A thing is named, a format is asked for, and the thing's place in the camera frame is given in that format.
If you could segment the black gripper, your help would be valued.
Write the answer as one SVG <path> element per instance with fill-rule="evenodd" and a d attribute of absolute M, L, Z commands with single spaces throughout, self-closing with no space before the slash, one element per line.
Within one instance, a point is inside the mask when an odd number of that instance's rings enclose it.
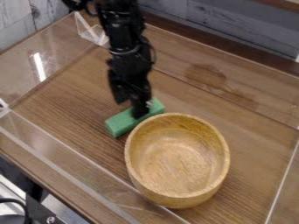
<path fill-rule="evenodd" d="M 149 102 L 153 99 L 149 74 L 155 59 L 153 46 L 143 43 L 133 52 L 111 54 L 107 60 L 109 85 L 117 104 L 131 100 L 133 117 L 142 118 L 150 113 Z"/>

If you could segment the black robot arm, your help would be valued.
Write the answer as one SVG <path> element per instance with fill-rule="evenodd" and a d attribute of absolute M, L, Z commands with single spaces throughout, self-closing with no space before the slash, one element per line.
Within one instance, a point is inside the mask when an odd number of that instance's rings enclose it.
<path fill-rule="evenodd" d="M 155 50 L 145 36 L 146 18 L 138 0 L 62 0 L 73 11 L 85 10 L 98 17 L 109 37 L 111 58 L 109 84 L 115 102 L 131 101 L 133 117 L 150 113 L 153 99 L 149 74 L 155 64 Z"/>

